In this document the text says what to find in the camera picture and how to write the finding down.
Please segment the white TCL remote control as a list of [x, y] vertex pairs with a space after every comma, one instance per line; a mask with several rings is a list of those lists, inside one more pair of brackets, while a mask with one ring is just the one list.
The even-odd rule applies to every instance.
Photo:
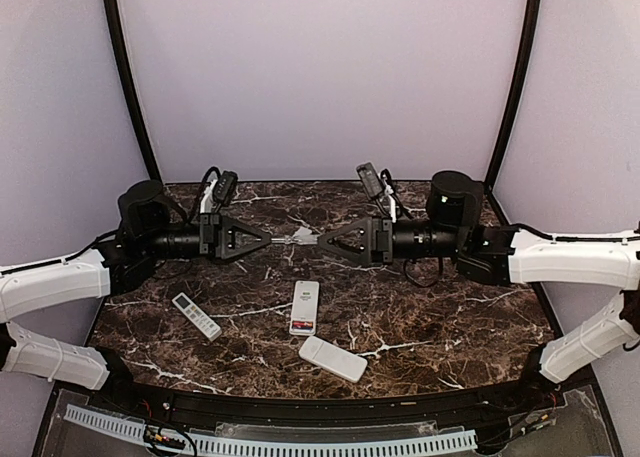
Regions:
[[310, 336], [316, 333], [319, 293], [317, 281], [299, 280], [295, 283], [288, 329], [291, 335]]

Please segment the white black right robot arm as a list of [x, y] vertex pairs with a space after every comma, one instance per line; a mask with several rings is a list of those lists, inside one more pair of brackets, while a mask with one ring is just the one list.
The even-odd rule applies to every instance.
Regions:
[[567, 380], [619, 346], [639, 338], [639, 233], [548, 234], [525, 224], [480, 224], [484, 186], [458, 171], [431, 180], [427, 216], [407, 211], [366, 217], [318, 239], [320, 248], [360, 265], [448, 258], [484, 285], [583, 283], [618, 289], [611, 301], [563, 337], [534, 349], [510, 401], [534, 409], [549, 386]]

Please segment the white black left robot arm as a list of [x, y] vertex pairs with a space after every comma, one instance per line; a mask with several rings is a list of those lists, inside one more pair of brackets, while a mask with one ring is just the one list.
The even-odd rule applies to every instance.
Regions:
[[120, 413], [141, 404], [140, 389], [119, 355], [81, 347], [20, 326], [29, 312], [131, 292], [161, 261], [207, 258], [227, 263], [267, 247], [269, 233], [221, 214], [236, 190], [227, 173], [199, 192], [187, 213], [157, 180], [134, 184], [118, 199], [120, 224], [67, 256], [1, 269], [1, 369], [101, 391]]

